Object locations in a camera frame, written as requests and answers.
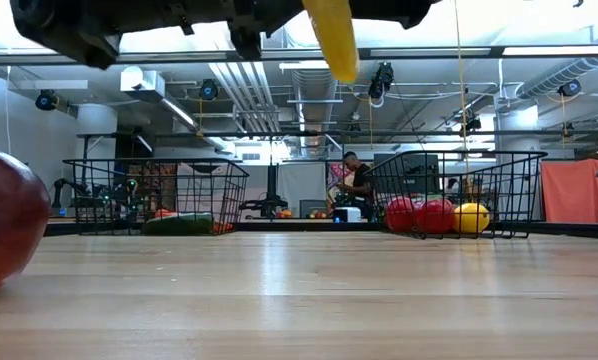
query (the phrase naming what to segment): orange curtain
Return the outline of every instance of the orange curtain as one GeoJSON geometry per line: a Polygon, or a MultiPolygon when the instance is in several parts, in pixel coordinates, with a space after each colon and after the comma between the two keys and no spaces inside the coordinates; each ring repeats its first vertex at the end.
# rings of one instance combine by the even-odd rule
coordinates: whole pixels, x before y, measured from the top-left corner
{"type": "Polygon", "coordinates": [[[598,223],[598,160],[543,162],[541,179],[550,223],[598,223]]]}

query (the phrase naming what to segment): wire basket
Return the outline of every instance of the wire basket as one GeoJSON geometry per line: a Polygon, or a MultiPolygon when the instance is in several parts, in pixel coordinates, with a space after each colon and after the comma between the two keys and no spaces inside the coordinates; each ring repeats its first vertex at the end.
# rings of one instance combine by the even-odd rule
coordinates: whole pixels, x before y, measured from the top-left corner
{"type": "Polygon", "coordinates": [[[527,238],[543,152],[411,151],[367,172],[377,220],[416,238],[527,238]]]}
{"type": "Polygon", "coordinates": [[[221,235],[241,219],[249,174],[224,159],[79,159],[80,234],[221,235]]]}

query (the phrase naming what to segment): black shirt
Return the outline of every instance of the black shirt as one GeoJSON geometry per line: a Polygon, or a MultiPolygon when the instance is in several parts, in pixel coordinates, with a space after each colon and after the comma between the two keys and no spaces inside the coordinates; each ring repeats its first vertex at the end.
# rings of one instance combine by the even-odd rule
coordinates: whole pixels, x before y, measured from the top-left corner
{"type": "MultiPolygon", "coordinates": [[[[357,168],[357,170],[355,170],[355,179],[352,181],[352,186],[354,187],[360,187],[360,186],[364,186],[366,184],[368,184],[368,187],[370,187],[370,179],[368,178],[368,176],[366,176],[364,173],[366,171],[370,170],[370,167],[366,164],[361,164],[361,166],[359,166],[357,168]]],[[[365,197],[365,198],[371,198],[372,197],[372,193],[368,193],[368,194],[354,194],[355,196],[360,196],[360,197],[365,197]]]]}

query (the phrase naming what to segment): ball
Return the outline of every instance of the ball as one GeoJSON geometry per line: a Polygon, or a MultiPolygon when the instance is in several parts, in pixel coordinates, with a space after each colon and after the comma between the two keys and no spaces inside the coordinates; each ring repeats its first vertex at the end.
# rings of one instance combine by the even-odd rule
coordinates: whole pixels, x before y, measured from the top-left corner
{"type": "Polygon", "coordinates": [[[460,234],[480,234],[490,224],[490,213],[485,206],[463,204],[455,209],[454,229],[460,234]]]}
{"type": "Polygon", "coordinates": [[[41,179],[0,153],[0,286],[26,267],[49,217],[50,196],[41,179]]]}
{"type": "Polygon", "coordinates": [[[435,199],[415,208],[417,230],[422,234],[445,234],[454,225],[454,206],[449,200],[435,199]]]}
{"type": "Polygon", "coordinates": [[[415,224],[414,206],[409,197],[398,196],[388,203],[386,223],[390,231],[408,232],[415,224]]]}

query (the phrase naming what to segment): red ball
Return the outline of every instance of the red ball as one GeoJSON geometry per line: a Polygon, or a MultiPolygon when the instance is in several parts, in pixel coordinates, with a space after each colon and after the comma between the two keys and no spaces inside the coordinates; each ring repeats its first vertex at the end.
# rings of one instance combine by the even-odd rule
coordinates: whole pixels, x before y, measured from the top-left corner
{"type": "Polygon", "coordinates": [[[0,286],[26,267],[49,217],[50,197],[41,179],[0,153],[0,286]]]}
{"type": "Polygon", "coordinates": [[[398,196],[388,203],[386,223],[394,232],[411,231],[415,224],[414,206],[409,197],[398,196]]]}
{"type": "Polygon", "coordinates": [[[417,229],[422,234],[445,234],[455,222],[454,206],[446,199],[435,199],[415,208],[417,229]]]}

